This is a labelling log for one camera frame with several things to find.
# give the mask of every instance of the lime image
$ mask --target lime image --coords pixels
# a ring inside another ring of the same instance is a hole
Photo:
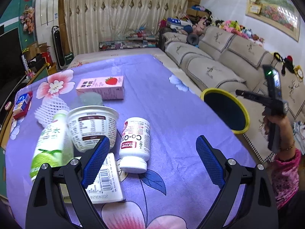
[[[30,177],[33,178],[37,175],[40,166],[44,163],[48,163],[51,167],[61,166],[61,163],[53,156],[53,154],[48,152],[42,152],[37,154],[33,160],[31,165]]]

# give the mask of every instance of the pink box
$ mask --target pink box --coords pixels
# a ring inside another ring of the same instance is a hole
[[[124,98],[124,77],[94,77],[82,79],[77,87],[78,95],[86,92],[95,92],[103,100]]]

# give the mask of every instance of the yellow rim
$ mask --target yellow rim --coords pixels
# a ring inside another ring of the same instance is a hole
[[[233,100],[242,110],[243,114],[245,115],[245,119],[246,119],[246,126],[243,130],[237,131],[237,130],[232,130],[232,132],[234,134],[243,134],[246,131],[248,131],[249,127],[250,127],[250,116],[249,113],[247,111],[247,109],[245,108],[245,106],[233,95],[231,95],[229,92],[222,90],[222,89],[215,89],[215,88],[210,88],[210,89],[205,89],[204,91],[202,91],[200,98],[201,100],[204,101],[204,96],[209,94],[209,93],[219,93],[222,95],[225,95],[227,97],[229,97],[231,100]]]

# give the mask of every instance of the trash can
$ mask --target trash can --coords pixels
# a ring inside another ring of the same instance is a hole
[[[244,105],[222,89],[205,89],[200,98],[222,119],[234,134],[245,133],[250,126],[250,116]]]

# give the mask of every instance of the framed painting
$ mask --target framed painting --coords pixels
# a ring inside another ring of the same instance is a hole
[[[268,23],[299,41],[301,18],[291,0],[248,0],[246,15]]]

